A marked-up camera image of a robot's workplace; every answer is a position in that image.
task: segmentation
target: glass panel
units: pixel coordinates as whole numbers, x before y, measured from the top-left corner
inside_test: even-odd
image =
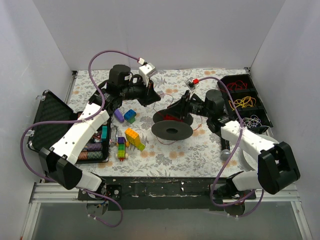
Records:
[[[246,203],[252,208],[256,203]],[[118,211],[103,219],[116,223]],[[110,228],[87,217],[85,203],[42,203],[33,240],[300,240],[290,202],[262,202],[247,217],[211,214],[206,209],[125,210],[123,222]]]

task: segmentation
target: toy block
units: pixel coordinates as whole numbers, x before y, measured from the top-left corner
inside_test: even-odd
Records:
[[[130,124],[133,124],[135,121],[136,121],[136,119],[134,118],[134,117],[132,117],[132,118],[130,118],[130,119],[127,119],[126,120],[128,123],[130,123]]]
[[[124,136],[119,136],[118,137],[118,144],[125,144],[126,143],[126,139]]]
[[[143,151],[145,149],[145,145],[143,145],[142,143],[139,144],[139,146],[137,146],[137,148],[140,150],[140,151]]]
[[[124,116],[122,116],[122,113],[119,111],[119,109],[116,109],[114,111],[114,115],[115,115],[116,119],[118,119],[118,121],[120,123],[123,123],[125,121]]]
[[[125,158],[126,157],[126,152],[124,150],[118,150],[118,155],[117,157],[120,158]]]
[[[135,147],[138,147],[140,142],[140,137],[139,134],[136,133],[135,131],[133,131],[131,128],[128,128],[127,130],[125,130],[125,136],[126,139],[128,139],[128,141],[133,144]]]
[[[126,150],[126,146],[124,144],[119,144],[118,151],[125,151],[125,150]]]
[[[132,109],[130,109],[129,111],[127,111],[124,114],[124,119],[126,121],[128,121],[129,119],[134,118],[136,115],[137,115],[137,113],[135,111],[133,111]]]
[[[106,141],[108,137],[108,127],[102,126],[102,134],[101,134],[101,140]]]

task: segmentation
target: case lid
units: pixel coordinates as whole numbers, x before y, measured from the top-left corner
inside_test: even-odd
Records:
[[[34,122],[76,120],[78,114],[54,95],[50,90],[42,93]],[[33,134],[28,138],[29,149],[39,152],[41,148],[49,149],[61,139],[72,124],[44,124],[33,127]]]

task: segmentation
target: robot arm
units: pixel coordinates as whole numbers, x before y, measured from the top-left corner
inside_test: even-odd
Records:
[[[221,128],[222,138],[234,144],[239,134],[240,125],[237,121],[229,121]],[[275,144],[243,129],[239,147],[258,161],[258,170],[241,172],[232,177],[232,182],[228,184],[233,191],[264,189],[276,194],[300,178],[295,157],[287,143]]]
[[[98,128],[105,123],[123,100],[138,100],[143,106],[160,101],[154,91],[154,83],[150,77],[156,73],[155,67],[143,61],[139,73],[130,78],[130,68],[115,65],[109,73],[109,79],[99,85],[105,99],[103,110],[95,117],[85,120],[96,113],[102,105],[102,97],[96,91],[89,99],[83,113],[68,132],[50,149],[42,148],[39,158],[43,170],[48,177],[70,190],[75,187],[96,192],[102,187],[102,179],[75,166],[78,156]]]
[[[202,101],[194,94],[193,84],[186,82],[187,90],[180,100],[168,106],[168,113],[178,120],[189,114],[207,117],[207,125],[212,133],[236,144],[240,135],[240,124],[230,119],[224,112],[224,100],[219,90],[206,92]],[[264,189],[276,194],[300,178],[300,172],[291,147],[281,142],[275,144],[265,140],[248,129],[243,129],[239,147],[258,161],[258,170],[238,172],[227,178],[227,184],[217,189],[224,196],[252,189]]]

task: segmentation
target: black tray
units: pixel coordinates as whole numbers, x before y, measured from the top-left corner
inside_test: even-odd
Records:
[[[255,85],[250,77],[249,74],[241,74],[241,75],[229,75],[225,76],[221,79],[221,81],[227,85],[229,83],[235,83],[236,81],[242,81],[244,84],[247,84],[246,89],[238,89],[238,90],[230,90],[230,95],[233,99],[233,101],[237,99],[242,99],[246,96],[250,96],[256,99],[256,103],[253,107],[237,107],[237,110],[242,118],[250,118],[252,115],[256,115],[260,120],[261,124],[263,126],[259,127],[252,127],[249,128],[251,131],[257,134],[262,134],[264,133],[268,127],[273,127],[273,124],[269,120],[267,116],[267,111],[266,108],[264,107],[259,94],[255,88]],[[236,112],[230,107],[229,104],[229,96],[226,93],[225,89],[222,87],[222,85],[218,82],[218,87],[220,91],[222,92],[222,97],[225,102],[226,110],[231,118],[234,120],[237,119]]]

